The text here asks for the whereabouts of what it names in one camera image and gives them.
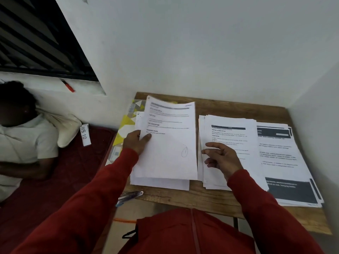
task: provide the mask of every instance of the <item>black hair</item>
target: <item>black hair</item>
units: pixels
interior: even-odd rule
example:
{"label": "black hair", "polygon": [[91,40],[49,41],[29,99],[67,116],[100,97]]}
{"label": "black hair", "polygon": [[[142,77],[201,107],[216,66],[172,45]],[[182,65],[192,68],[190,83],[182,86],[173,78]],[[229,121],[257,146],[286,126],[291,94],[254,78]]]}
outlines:
{"label": "black hair", "polygon": [[31,110],[35,110],[37,99],[20,81],[7,81],[0,83],[0,102],[16,106],[28,105]]}

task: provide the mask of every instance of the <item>pen-drawn circle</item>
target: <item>pen-drawn circle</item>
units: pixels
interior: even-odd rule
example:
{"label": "pen-drawn circle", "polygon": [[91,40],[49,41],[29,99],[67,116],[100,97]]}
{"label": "pen-drawn circle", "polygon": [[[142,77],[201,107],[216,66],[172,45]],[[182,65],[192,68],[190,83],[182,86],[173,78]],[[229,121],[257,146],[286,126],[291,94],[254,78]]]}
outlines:
{"label": "pen-drawn circle", "polygon": [[181,152],[181,157],[183,158],[186,157],[188,153],[189,153],[189,149],[186,146],[185,149],[183,149]]}

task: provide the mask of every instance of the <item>red sleeve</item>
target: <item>red sleeve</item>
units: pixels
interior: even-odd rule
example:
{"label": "red sleeve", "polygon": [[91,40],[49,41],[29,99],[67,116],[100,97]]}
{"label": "red sleeve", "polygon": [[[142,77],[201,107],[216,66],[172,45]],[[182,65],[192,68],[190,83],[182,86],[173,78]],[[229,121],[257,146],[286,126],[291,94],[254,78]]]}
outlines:
{"label": "red sleeve", "polygon": [[323,253],[306,229],[247,170],[235,172],[227,185],[241,204],[261,253]]}
{"label": "red sleeve", "polygon": [[123,149],[113,164],[102,168],[12,254],[91,253],[138,158],[134,150]]}

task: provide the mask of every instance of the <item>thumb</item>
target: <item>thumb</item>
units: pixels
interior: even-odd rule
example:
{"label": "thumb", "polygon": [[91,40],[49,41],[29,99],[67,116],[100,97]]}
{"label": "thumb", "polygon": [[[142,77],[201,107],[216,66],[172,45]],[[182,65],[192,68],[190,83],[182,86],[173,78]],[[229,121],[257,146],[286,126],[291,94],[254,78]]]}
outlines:
{"label": "thumb", "polygon": [[148,141],[151,139],[152,135],[151,134],[147,134],[144,137],[142,137],[142,139],[140,140],[140,142],[142,142],[144,145],[148,143]]}
{"label": "thumb", "polygon": [[220,150],[218,149],[205,149],[204,153],[212,159],[215,159],[217,162],[221,161],[222,155],[220,155]]}

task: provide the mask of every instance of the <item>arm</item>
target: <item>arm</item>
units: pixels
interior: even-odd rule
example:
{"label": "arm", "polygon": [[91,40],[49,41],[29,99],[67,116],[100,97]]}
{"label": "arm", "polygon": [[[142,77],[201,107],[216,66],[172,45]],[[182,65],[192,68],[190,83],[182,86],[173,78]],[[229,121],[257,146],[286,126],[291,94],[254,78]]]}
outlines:
{"label": "arm", "polygon": [[30,164],[0,162],[0,175],[24,179],[46,179],[55,160],[56,158],[44,158]]}
{"label": "arm", "polygon": [[91,253],[150,135],[124,140],[120,156],[40,224],[12,254]]}
{"label": "arm", "polygon": [[206,146],[218,148],[202,150],[209,156],[205,163],[223,172],[261,253],[323,253],[306,229],[243,169],[233,149],[221,143]]}

